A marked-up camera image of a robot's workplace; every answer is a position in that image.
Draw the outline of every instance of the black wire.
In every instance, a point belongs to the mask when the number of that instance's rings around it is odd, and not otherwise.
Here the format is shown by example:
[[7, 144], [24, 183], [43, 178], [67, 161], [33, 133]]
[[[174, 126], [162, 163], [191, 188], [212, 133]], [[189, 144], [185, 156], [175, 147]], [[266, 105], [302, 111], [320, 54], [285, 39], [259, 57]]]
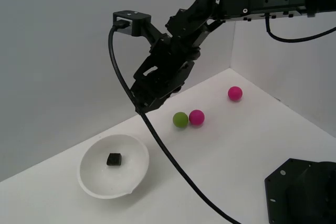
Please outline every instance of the black wire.
[[269, 26], [269, 15], [266, 15], [265, 21], [266, 21], [266, 31], [269, 34], [269, 36], [271, 36], [273, 39], [275, 39], [279, 42], [283, 42], [283, 43], [300, 43], [300, 42], [310, 41], [310, 40], [313, 40], [313, 39], [321, 38], [325, 35], [328, 35], [330, 33], [333, 33], [334, 31], [336, 31], [336, 27], [334, 27], [334, 28], [332, 28], [328, 31], [325, 31], [323, 33], [320, 33], [320, 34], [317, 34], [317, 35], [314, 35], [314, 36], [310, 36], [310, 37], [299, 38], [299, 39], [283, 39], [283, 38], [280, 38], [280, 37], [274, 35], [271, 32], [271, 28]]
[[120, 81], [122, 87], [124, 88], [126, 94], [132, 101], [132, 103], [135, 106], [136, 111], [141, 116], [142, 120], [145, 122], [146, 126], [148, 127], [149, 131], [152, 133], [154, 139], [160, 146], [161, 150], [164, 152], [164, 154], [167, 156], [167, 158], [170, 160], [170, 162], [173, 164], [173, 166], [176, 168], [176, 170], [181, 174], [181, 176], [187, 181], [187, 183], [191, 186], [191, 188], [200, 196], [202, 200], [204, 200], [205, 203], [208, 204], [213, 210], [215, 210], [220, 216], [222, 216], [227, 221], [231, 222], [232, 224], [240, 224], [240, 222], [236, 221], [235, 219], [231, 218], [229, 215], [225, 214], [222, 210], [220, 210], [214, 203], [212, 203], [205, 195], [202, 193], [202, 191], [195, 185], [195, 183], [189, 178], [188, 174], [182, 169], [182, 167], [178, 164], [178, 162], [175, 160], [175, 158], [172, 156], [172, 154], [169, 152], [167, 147], [164, 145], [162, 140], [160, 139], [159, 135], [155, 131], [153, 125], [147, 118], [146, 114], [142, 111], [141, 107], [138, 105], [138, 102], [136, 98], [133, 96], [132, 91], [127, 86], [120, 70], [118, 67], [118, 64], [116, 62], [115, 56], [114, 56], [114, 50], [113, 50], [113, 34], [117, 30], [115, 26], [113, 26], [109, 33], [109, 53], [110, 53], [110, 59], [114, 68], [114, 71], [118, 77], [118, 80]]

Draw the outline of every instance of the ball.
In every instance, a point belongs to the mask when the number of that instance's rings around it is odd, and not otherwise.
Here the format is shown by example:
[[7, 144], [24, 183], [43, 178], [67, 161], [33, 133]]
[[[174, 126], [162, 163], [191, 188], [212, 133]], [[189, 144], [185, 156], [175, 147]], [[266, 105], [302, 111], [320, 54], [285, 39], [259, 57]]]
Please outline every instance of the ball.
[[243, 96], [243, 91], [240, 87], [231, 87], [227, 92], [231, 101], [239, 101]]
[[173, 116], [173, 123], [176, 127], [185, 128], [185, 127], [187, 127], [188, 122], [189, 122], [188, 116], [184, 112], [177, 112]]
[[193, 110], [189, 115], [189, 121], [192, 125], [201, 125], [204, 119], [204, 113], [200, 110]]

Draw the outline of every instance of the pink ball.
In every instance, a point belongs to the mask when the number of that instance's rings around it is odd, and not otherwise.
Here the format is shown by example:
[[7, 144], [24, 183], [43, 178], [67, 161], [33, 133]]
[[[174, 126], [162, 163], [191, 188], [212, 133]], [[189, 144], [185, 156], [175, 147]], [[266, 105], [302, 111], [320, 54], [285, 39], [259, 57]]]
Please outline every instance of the pink ball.
[[227, 95], [229, 96], [230, 100], [237, 102], [242, 98], [243, 91], [240, 87], [231, 87], [227, 92]]
[[201, 125], [204, 119], [204, 113], [200, 110], [193, 110], [189, 115], [189, 121], [192, 125]]

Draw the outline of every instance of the black cube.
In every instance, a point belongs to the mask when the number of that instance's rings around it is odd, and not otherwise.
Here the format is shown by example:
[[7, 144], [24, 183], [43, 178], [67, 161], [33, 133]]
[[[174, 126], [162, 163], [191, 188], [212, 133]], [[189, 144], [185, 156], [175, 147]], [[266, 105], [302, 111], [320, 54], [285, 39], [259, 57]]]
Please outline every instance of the black cube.
[[121, 154], [120, 153], [110, 153], [107, 158], [106, 164], [108, 166], [120, 166], [121, 165]]

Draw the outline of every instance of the white wall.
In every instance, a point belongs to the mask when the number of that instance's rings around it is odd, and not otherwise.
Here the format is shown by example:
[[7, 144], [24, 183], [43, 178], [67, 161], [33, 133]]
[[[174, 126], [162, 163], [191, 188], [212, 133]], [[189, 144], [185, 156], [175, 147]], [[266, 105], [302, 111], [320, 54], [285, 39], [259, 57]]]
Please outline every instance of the white wall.
[[[273, 33], [285, 38], [315, 35], [335, 26], [335, 13], [271, 20]], [[336, 33], [283, 44], [267, 35], [263, 20], [237, 22], [231, 67], [336, 137]]]
[[[135, 115], [112, 71], [112, 13], [164, 24], [194, 0], [0, 0], [0, 180]], [[234, 24], [210, 35], [185, 87], [228, 68]], [[115, 36], [129, 84], [148, 56], [144, 38]]]

